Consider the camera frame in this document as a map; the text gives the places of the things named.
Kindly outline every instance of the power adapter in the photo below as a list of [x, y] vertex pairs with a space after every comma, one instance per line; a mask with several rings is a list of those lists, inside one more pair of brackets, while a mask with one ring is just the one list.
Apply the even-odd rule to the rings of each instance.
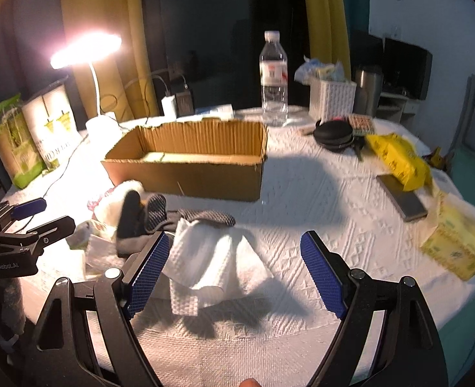
[[170, 121], [174, 121], [177, 115], [177, 102], [175, 101], [175, 96], [164, 96], [161, 100], [162, 102], [162, 111], [164, 112], [164, 117]]
[[175, 94], [178, 116], [190, 116], [195, 114], [193, 106], [193, 93], [188, 85], [184, 85], [184, 91]]

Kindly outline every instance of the yellow curtain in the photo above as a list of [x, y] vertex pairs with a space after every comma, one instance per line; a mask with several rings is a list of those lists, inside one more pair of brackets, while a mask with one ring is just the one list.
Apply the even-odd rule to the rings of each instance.
[[[159, 114], [146, 51], [141, 0], [61, 0], [67, 43], [91, 31], [121, 37], [117, 53], [94, 63], [102, 110], [129, 121]], [[88, 65], [73, 74], [87, 117], [96, 116], [96, 94]]]
[[350, 51], [343, 0], [305, 0], [311, 58], [340, 60], [350, 79]]

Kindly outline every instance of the textured white fabric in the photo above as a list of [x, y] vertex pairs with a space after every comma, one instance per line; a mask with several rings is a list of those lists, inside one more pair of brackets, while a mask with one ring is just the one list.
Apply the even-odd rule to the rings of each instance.
[[[293, 123], [307, 125], [307, 120]], [[475, 297], [475, 276], [460, 281], [415, 245], [421, 223], [404, 224], [375, 180], [385, 171], [375, 158], [359, 163], [351, 150], [324, 151], [295, 127], [270, 129], [261, 199], [254, 203], [167, 196], [171, 209], [216, 209], [232, 214], [237, 228], [272, 272], [250, 296], [224, 301], [197, 317], [175, 316], [168, 300], [152, 299], [132, 325], [146, 356], [166, 387], [235, 387], [247, 377], [264, 386], [303, 386], [318, 367], [339, 325], [327, 312], [300, 257], [300, 236], [316, 230], [329, 250], [372, 278], [416, 278], [438, 328]], [[49, 192], [48, 210], [38, 225], [69, 214], [76, 222], [91, 213], [85, 204], [110, 187], [107, 174], [87, 150], [71, 160], [70, 170]], [[62, 169], [8, 197], [23, 202], [42, 195]], [[47, 247], [37, 275], [22, 280], [24, 308], [36, 320], [56, 278], [81, 278], [80, 252], [65, 242]], [[364, 375], [375, 353], [382, 314], [374, 316], [357, 375]], [[96, 317], [90, 315], [99, 361], [110, 361]]]
[[427, 147], [423, 142], [421, 142], [415, 135], [409, 132], [401, 124], [397, 124], [392, 121], [387, 121], [385, 119], [375, 119], [374, 121], [375, 132], [378, 135], [388, 135], [391, 133], [399, 134], [401, 137], [407, 139], [415, 147], [416, 153], [419, 156], [427, 156], [431, 153], [429, 147]]
[[170, 278], [171, 311], [178, 316], [246, 297], [273, 277], [242, 230], [183, 218], [162, 273]]

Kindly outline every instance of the small box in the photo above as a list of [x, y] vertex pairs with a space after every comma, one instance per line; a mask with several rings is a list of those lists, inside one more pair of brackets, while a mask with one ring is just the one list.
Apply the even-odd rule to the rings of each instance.
[[204, 118], [134, 128], [102, 164], [115, 185], [136, 180], [148, 192], [252, 202], [266, 150], [262, 123]]
[[444, 197], [445, 194], [440, 194], [429, 217], [435, 229], [421, 250], [461, 280], [468, 281], [475, 275], [475, 225], [444, 202]]

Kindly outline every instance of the white charger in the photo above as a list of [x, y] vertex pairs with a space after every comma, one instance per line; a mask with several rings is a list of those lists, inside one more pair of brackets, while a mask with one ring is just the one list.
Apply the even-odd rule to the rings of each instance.
[[162, 98], [162, 111], [164, 112], [164, 117], [170, 121], [177, 119], [177, 101], [175, 96], [164, 96]]

